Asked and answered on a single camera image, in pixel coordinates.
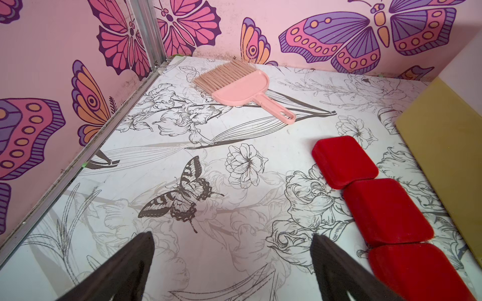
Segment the green drawer cabinet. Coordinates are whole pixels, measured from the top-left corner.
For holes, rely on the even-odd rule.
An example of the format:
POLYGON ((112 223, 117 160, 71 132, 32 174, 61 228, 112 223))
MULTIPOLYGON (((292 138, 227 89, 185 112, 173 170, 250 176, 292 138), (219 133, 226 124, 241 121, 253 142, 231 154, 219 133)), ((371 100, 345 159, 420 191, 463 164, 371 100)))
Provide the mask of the green drawer cabinet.
POLYGON ((402 113, 395 125, 480 263, 480 33, 402 113))

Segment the red brooch box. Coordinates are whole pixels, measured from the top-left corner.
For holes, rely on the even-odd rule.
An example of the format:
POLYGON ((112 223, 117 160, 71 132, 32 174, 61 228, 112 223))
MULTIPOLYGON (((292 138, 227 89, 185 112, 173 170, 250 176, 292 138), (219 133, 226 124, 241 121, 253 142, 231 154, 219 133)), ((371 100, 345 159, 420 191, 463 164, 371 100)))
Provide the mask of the red brooch box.
POLYGON ((384 245, 369 252, 374 275, 405 300, 474 300, 445 254, 429 243, 384 245))
POLYGON ((355 181, 343 198, 369 247, 420 243, 434 230, 405 189, 394 179, 355 181))
POLYGON ((344 189, 354 181, 374 179, 379 175, 378 167, 350 136, 321 139, 311 154, 333 189, 344 189))

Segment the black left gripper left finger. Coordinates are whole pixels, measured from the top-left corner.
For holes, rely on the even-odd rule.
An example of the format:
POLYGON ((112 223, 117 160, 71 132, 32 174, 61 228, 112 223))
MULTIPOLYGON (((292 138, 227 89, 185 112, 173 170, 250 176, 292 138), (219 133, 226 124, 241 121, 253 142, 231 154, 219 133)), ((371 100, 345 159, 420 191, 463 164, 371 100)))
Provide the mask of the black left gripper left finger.
POLYGON ((142 300, 155 251, 140 233, 59 300, 142 300))

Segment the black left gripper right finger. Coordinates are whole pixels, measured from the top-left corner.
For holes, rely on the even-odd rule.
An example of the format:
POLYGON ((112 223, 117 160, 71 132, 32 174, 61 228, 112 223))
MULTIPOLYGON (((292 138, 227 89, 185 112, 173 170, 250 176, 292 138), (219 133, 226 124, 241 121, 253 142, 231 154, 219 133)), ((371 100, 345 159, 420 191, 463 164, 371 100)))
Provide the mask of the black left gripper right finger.
POLYGON ((313 235, 310 246, 323 300, 402 300, 325 235, 313 235))

